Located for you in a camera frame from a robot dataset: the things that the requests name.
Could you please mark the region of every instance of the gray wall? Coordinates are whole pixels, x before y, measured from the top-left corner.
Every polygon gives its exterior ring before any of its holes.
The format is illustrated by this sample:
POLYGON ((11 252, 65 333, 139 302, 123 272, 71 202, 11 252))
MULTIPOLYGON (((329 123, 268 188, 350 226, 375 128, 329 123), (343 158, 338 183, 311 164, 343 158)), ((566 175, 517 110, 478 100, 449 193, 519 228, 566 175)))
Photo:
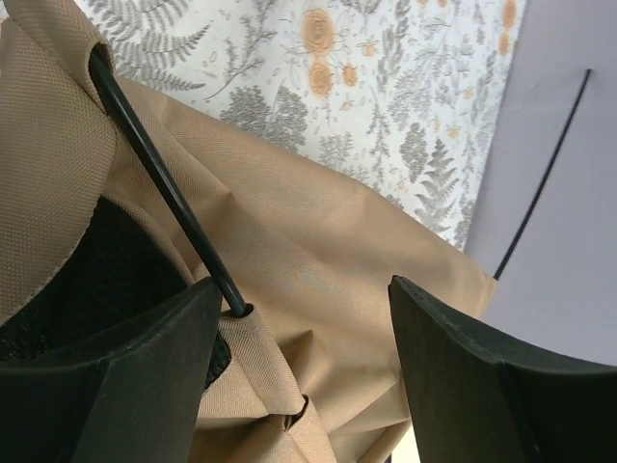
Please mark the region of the gray wall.
POLYGON ((485 321, 617 365, 617 1, 528 0, 466 252, 493 273, 594 73, 485 321))

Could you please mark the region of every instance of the orange flower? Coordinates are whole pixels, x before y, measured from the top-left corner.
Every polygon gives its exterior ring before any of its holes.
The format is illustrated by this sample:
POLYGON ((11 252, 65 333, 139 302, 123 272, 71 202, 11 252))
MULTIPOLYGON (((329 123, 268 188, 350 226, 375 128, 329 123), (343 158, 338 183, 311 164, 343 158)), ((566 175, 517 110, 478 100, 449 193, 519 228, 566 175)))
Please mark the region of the orange flower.
POLYGON ((358 83, 358 71, 356 68, 350 65, 343 68, 343 82, 349 87, 353 87, 358 83))
POLYGON ((377 54, 377 47, 374 43, 367 42, 362 46, 362 54, 364 56, 375 56, 377 54))
POLYGON ((510 36, 508 36, 507 32, 501 34, 501 38, 499 39, 499 54, 501 56, 505 56, 510 51, 510 36))
POLYGON ((506 30, 512 29, 517 20, 517 2, 516 0, 506 0, 503 7, 503 27, 506 30))
POLYGON ((335 44, 335 24, 321 8, 305 13, 302 42, 309 52, 318 56, 327 54, 335 44))
POLYGON ((328 96, 334 84, 333 74, 325 63, 317 62, 310 67, 308 81, 316 95, 328 96))
POLYGON ((449 127, 447 129, 447 136, 452 139, 459 138, 459 127, 457 126, 449 127))

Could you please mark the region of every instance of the fern print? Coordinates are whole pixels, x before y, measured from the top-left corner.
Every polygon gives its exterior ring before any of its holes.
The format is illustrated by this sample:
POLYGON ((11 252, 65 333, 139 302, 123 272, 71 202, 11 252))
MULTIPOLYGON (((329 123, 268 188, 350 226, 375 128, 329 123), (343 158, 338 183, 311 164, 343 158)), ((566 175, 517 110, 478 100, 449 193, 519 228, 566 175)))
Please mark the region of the fern print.
POLYGON ((307 142, 305 132, 309 127, 308 115, 309 109, 302 99, 287 87, 281 86, 263 138, 281 148, 298 152, 298 147, 303 147, 307 142))
POLYGON ((319 141, 319 162, 335 171, 342 171, 354 149, 350 132, 321 137, 319 141))
POLYGON ((116 73, 163 92, 185 92, 204 86, 174 75, 171 68, 185 63, 209 26, 183 37, 162 29, 184 17, 189 0, 83 0, 91 22, 114 53, 116 73))
POLYGON ((420 184, 425 193, 418 193, 422 207, 415 210, 418 220, 434 233, 444 233, 450 229, 445 225, 456 200, 452 199, 454 187, 459 182, 455 177, 456 168, 451 167, 453 157, 448 157, 448 151, 443 141, 438 138, 435 149, 427 163, 423 176, 426 177, 420 184))
POLYGON ((389 80, 396 77, 401 69, 405 38, 409 31, 408 14, 411 0, 398 0, 395 7, 395 21, 382 34, 384 53, 377 64, 377 85, 381 93, 386 91, 389 80))
POLYGON ((146 65, 151 68, 172 68, 178 62, 186 63, 209 28, 209 25, 205 25, 184 37, 170 37, 148 30, 141 42, 146 65))
POLYGON ((305 144, 309 110, 286 87, 279 88, 273 107, 268 105, 258 86, 236 89, 230 98, 231 105, 220 116, 223 122, 293 152, 305 144))
POLYGON ((464 246, 525 0, 76 2, 118 75, 329 165, 464 246))
POLYGON ((149 29, 165 29, 175 25, 189 8, 190 0, 140 0, 141 12, 149 29))
POLYGON ((403 163, 409 169, 409 180, 416 183, 424 172, 428 151, 426 150, 426 130, 419 123, 412 123, 405 142, 401 145, 400 154, 403 163))
POLYGON ((374 179, 371 187, 373 190, 381 193, 381 185, 385 178, 384 163, 386 158, 389 158, 388 137, 391 132, 387 116, 382 112, 379 105, 377 93, 373 89, 371 89, 371 91, 373 93, 373 114, 366 132, 367 135, 375 135, 374 145, 369 150, 371 157, 374 159, 374 164, 372 166, 374 179))
POLYGON ((268 43, 277 34, 276 31, 265 28, 265 21, 268 13, 276 6, 277 0, 253 0, 256 16, 244 15, 240 18, 240 23, 244 27, 244 46, 242 53, 238 54, 237 46, 231 39, 226 40, 228 54, 228 67, 226 70, 226 81, 216 92, 206 96, 205 100, 210 100, 226 89, 238 76, 247 75, 250 71, 258 70, 264 63, 264 58, 258 54, 259 47, 268 43))

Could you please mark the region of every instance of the gray fern leaf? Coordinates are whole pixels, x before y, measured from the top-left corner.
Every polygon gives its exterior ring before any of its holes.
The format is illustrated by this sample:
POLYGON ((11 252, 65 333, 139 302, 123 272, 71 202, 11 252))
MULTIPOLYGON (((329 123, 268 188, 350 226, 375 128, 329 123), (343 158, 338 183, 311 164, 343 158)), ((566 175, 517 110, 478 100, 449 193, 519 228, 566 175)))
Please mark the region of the gray fern leaf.
POLYGON ((370 172, 364 166, 348 165, 343 167, 340 172, 364 184, 367 184, 370 179, 370 172))
POLYGON ((360 14, 373 14, 381 5, 382 0, 340 0, 340 4, 352 8, 360 14))
POLYGON ((189 8, 189 0, 141 0, 141 13, 150 29, 173 26, 189 8))
POLYGON ((335 171, 342 172, 354 148, 350 132, 337 133, 319 140, 319 162, 335 171))
POLYGON ((388 194, 387 196, 385 196, 385 198, 392 204, 394 204, 396 207, 398 207, 399 209, 403 209, 404 205, 403 203, 401 203, 401 200, 399 200, 398 198, 392 196, 392 194, 388 194))
POLYGON ((426 131, 420 127, 420 124, 412 123, 399 149, 403 163, 409 169, 411 183, 416 183, 422 175, 428 160, 425 137, 426 131))
POLYGON ((427 163, 429 169, 424 172, 427 179, 420 183, 426 194, 416 194, 422 207, 417 208, 415 214, 425 227, 435 233, 450 229, 443 222, 450 217, 456 203, 451 200, 454 188, 459 182, 459 179, 455 178, 456 169, 449 167, 453 161, 454 158, 448 157, 445 144, 438 138, 427 163))
POLYGON ((146 63, 153 68, 171 68, 178 61, 185 63, 210 26, 204 26, 189 36, 170 37, 148 30, 141 42, 146 63))
POLYGON ((135 36, 141 26, 139 9, 134 0, 87 0, 88 7, 100 18, 94 19, 94 27, 114 47, 135 36))
POLYGON ((221 113, 221 121, 233 124, 256 136, 262 136, 271 108, 259 87, 253 85, 237 88, 230 93, 229 99, 231 103, 229 108, 221 113))
POLYGON ((379 91, 384 93, 386 86, 392 77, 400 71, 401 61, 404 55, 404 39, 409 31, 410 0, 398 0, 396 2, 396 23, 392 24, 382 33, 384 52, 377 62, 377 85, 379 91))
POLYGON ((298 152, 298 147, 307 142, 308 115, 309 109, 302 99, 281 86, 263 137, 281 148, 298 152))
POLYGON ((200 89, 205 84, 190 82, 173 75, 164 69, 144 67, 141 69, 140 81, 161 92, 186 92, 188 90, 200 89))
POLYGON ((465 197, 461 198, 461 200, 459 201, 459 207, 461 209, 463 218, 458 224, 456 224, 456 228, 454 229, 453 244, 457 249, 461 251, 465 247, 465 242, 467 241, 467 237, 469 234, 471 218, 473 217, 473 206, 474 201, 471 201, 465 197))

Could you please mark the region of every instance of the black wire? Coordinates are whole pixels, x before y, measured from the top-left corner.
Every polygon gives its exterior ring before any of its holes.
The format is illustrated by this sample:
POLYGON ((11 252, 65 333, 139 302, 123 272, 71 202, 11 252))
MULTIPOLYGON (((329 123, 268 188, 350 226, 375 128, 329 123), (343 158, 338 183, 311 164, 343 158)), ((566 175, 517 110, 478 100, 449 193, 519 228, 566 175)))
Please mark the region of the black wire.
POLYGON ((228 301, 231 312, 237 317, 244 316, 251 309, 251 306, 245 303, 235 282, 203 231, 191 206, 186 202, 165 166, 161 154, 152 143, 116 78, 109 70, 107 63, 96 49, 91 54, 89 70, 94 86, 109 116, 137 153, 156 188, 172 210, 175 219, 210 272, 214 283, 228 301))
POLYGON ((544 191, 544 188, 547 185, 547 181, 549 180, 550 172, 552 171, 555 161, 557 160, 557 156, 559 155, 559 152, 561 151, 561 147, 563 145, 563 142, 566 139, 566 135, 568 135, 568 131, 570 130, 570 125, 572 124, 572 120, 575 118, 575 114, 577 113, 578 105, 580 104, 580 101, 582 100, 582 96, 585 92, 585 88, 587 87, 587 82, 589 81, 590 75, 591 75, 591 69, 588 69, 587 71, 585 71, 585 76, 582 80, 582 83, 580 84, 580 88, 578 89, 577 99, 575 100, 575 103, 572 106, 572 109, 570 110, 570 114, 568 115, 568 119, 566 120, 566 123, 563 126, 563 129, 561 130, 561 134, 559 135, 559 140, 557 141, 557 145, 555 145, 555 149, 553 150, 552 156, 550 157, 549 164, 547 165, 547 168, 544 171, 542 180, 540 180, 538 189, 536 190, 536 193, 533 196, 533 200, 531 200, 531 204, 529 205, 529 208, 527 209, 527 213, 523 217, 523 221, 519 225, 519 229, 514 235, 514 238, 512 239, 512 242, 510 243, 510 246, 508 247, 508 250, 506 251, 505 256, 503 256, 503 259, 501 260, 501 263, 499 264, 499 267, 497 268, 497 271, 495 272, 494 278, 496 280, 499 280, 499 278, 501 277, 501 274, 503 273, 503 270, 505 269, 505 266, 508 264, 508 262, 510 261, 510 258, 514 254, 514 251, 517 245, 519 244, 519 241, 521 240, 521 236, 523 236, 524 229, 527 227, 527 223, 529 222, 529 219, 531 218, 531 214, 533 214, 533 211, 536 208, 538 201, 540 201, 540 196, 542 195, 542 192, 544 191))

